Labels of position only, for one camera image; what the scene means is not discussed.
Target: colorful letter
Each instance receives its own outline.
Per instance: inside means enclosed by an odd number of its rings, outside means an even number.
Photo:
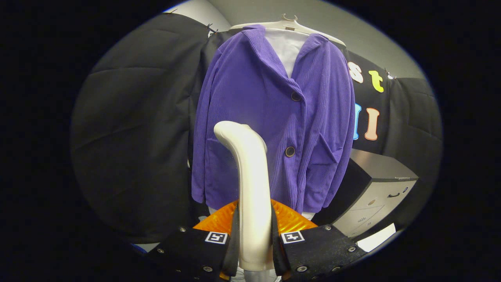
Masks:
[[[377,71],[369,71],[369,74],[372,75],[372,86],[374,86],[374,89],[376,89],[380,93],[383,93],[384,88],[380,84],[380,82],[383,81],[383,78],[379,76],[379,73]]]
[[[353,131],[353,140],[357,140],[358,139],[358,133],[357,133],[357,128],[358,128],[358,115],[360,113],[360,111],[362,110],[362,107],[355,103],[355,130]]]
[[[350,68],[350,75],[353,80],[355,80],[358,83],[364,82],[364,77],[362,76],[362,69],[360,67],[353,63],[353,62],[348,62],[348,67]]]
[[[367,127],[367,132],[365,133],[365,139],[367,140],[377,140],[377,117],[379,116],[379,111],[373,108],[367,108],[367,113],[369,114],[369,126]]]

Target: white hanger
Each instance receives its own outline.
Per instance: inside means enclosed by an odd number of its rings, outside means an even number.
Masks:
[[[330,41],[339,43],[339,44],[346,47],[346,44],[344,44],[343,41],[341,41],[333,36],[330,36],[328,34],[325,34],[325,33],[322,33],[322,32],[316,31],[316,30],[312,30],[310,28],[307,28],[307,27],[304,27],[304,26],[298,24],[297,19],[298,19],[298,17],[296,17],[295,15],[294,15],[294,19],[290,20],[290,19],[287,19],[285,17],[285,14],[282,14],[282,20],[278,21],[278,22],[241,24],[241,25],[232,26],[230,28],[230,30],[241,29],[243,27],[250,26],[250,25],[262,25],[265,28],[271,28],[271,29],[286,29],[286,30],[291,30],[291,31],[301,32],[301,33],[306,33],[306,34],[318,33],[320,35],[327,37]]]

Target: jacket sleeve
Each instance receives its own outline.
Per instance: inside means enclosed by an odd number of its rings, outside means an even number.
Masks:
[[[219,69],[220,49],[216,50],[207,69],[196,108],[193,132],[193,164],[191,168],[191,196],[198,203],[205,202],[205,140],[207,136],[207,117],[210,104],[212,83]]]
[[[327,103],[330,108],[327,109],[326,122],[334,121],[335,126],[329,127],[326,139],[339,161],[322,206],[324,208],[329,206],[343,180],[350,159],[355,130],[355,91],[348,63],[339,50],[331,54],[334,57],[330,64],[332,92],[329,98],[331,101]]]

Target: jacket pocket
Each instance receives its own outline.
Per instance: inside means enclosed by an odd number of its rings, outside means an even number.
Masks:
[[[205,168],[205,198],[219,209],[238,199],[238,168],[235,159],[219,140],[206,141],[208,163]]]
[[[319,134],[306,169],[305,206],[324,203],[342,151],[343,148],[332,150]]]

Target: white curved pole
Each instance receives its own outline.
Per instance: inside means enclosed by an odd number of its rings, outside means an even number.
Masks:
[[[238,167],[240,267],[249,271],[273,269],[266,144],[248,125],[233,121],[218,122],[214,133],[231,151]]]

